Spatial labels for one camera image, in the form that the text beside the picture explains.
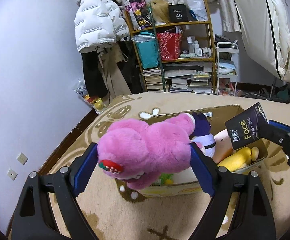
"bolt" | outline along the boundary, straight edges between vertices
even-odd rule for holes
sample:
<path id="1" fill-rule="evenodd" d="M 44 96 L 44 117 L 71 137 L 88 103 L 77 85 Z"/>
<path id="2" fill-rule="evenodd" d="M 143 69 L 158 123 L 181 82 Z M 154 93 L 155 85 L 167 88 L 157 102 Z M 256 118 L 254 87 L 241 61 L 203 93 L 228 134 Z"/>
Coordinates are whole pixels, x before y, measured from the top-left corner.
<path id="1" fill-rule="evenodd" d="M 69 168 L 68 167 L 62 167 L 62 168 L 60 168 L 60 172 L 61 173 L 66 173 L 66 172 L 68 172 L 69 171 Z"/>
<path id="2" fill-rule="evenodd" d="M 252 177 L 256 178 L 258 176 L 258 173 L 256 171 L 251 171 L 251 175 L 252 175 Z"/>
<path id="3" fill-rule="evenodd" d="M 29 174 L 30 178 L 35 178 L 37 176 L 37 172 L 33 171 Z"/>
<path id="4" fill-rule="evenodd" d="M 224 166 L 220 166 L 218 167 L 218 170 L 222 173 L 225 173 L 227 171 L 227 168 L 225 168 Z"/>

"red bag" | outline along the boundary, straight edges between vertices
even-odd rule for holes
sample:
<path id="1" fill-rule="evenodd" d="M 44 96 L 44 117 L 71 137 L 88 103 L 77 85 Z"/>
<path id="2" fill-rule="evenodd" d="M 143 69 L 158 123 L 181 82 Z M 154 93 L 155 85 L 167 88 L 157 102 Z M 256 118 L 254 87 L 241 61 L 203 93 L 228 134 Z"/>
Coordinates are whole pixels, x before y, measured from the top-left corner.
<path id="1" fill-rule="evenodd" d="M 176 60 L 181 54 L 182 34 L 157 33 L 159 51 L 162 60 Z"/>

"white down coat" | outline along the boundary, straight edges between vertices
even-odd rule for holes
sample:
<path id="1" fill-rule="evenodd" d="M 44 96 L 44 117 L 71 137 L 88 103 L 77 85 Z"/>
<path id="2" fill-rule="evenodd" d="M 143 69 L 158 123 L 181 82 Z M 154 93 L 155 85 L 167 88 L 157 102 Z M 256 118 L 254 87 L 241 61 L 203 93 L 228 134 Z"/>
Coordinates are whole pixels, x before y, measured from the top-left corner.
<path id="1" fill-rule="evenodd" d="M 112 0 L 81 0 L 75 17 L 77 50 L 87 53 L 129 35 L 120 8 Z"/>

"electrical outlet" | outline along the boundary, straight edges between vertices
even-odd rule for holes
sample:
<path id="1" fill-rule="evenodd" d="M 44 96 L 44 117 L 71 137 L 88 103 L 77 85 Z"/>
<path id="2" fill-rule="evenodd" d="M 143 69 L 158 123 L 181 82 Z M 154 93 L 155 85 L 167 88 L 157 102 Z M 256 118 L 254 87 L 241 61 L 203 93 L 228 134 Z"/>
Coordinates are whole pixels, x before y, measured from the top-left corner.
<path id="1" fill-rule="evenodd" d="M 9 171 L 7 172 L 8 177 L 10 177 L 12 180 L 15 180 L 17 177 L 17 173 L 15 171 L 13 171 L 12 169 L 9 169 Z"/>
<path id="2" fill-rule="evenodd" d="M 20 153 L 20 155 L 17 157 L 17 160 L 22 164 L 25 165 L 25 163 L 28 161 L 28 158 L 25 154 Z"/>

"beige blanket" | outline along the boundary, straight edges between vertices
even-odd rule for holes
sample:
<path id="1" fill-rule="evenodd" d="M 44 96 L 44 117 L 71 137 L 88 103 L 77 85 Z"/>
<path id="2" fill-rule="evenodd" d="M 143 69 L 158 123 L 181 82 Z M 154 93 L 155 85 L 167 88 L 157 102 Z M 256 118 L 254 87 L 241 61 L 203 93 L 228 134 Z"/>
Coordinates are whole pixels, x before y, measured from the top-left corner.
<path id="1" fill-rule="evenodd" d="M 261 102 L 268 119 L 290 125 L 290 105 L 270 101 L 191 93 L 143 93 L 118 97 L 75 141 L 51 172 L 70 165 L 115 121 L 232 104 L 247 109 L 256 102 Z M 290 226 L 290 168 L 281 148 L 268 141 L 266 144 L 269 156 L 256 171 L 269 197 L 279 238 Z M 202 191 L 183 196 L 144 198 L 127 188 L 120 192 L 120 186 L 96 167 L 85 192 L 77 198 L 100 240 L 188 239 L 210 201 L 209 195 Z M 218 236 L 225 234 L 229 227 L 236 197 L 235 194 L 232 197 Z M 61 232 L 69 236 L 52 194 L 51 201 Z"/>

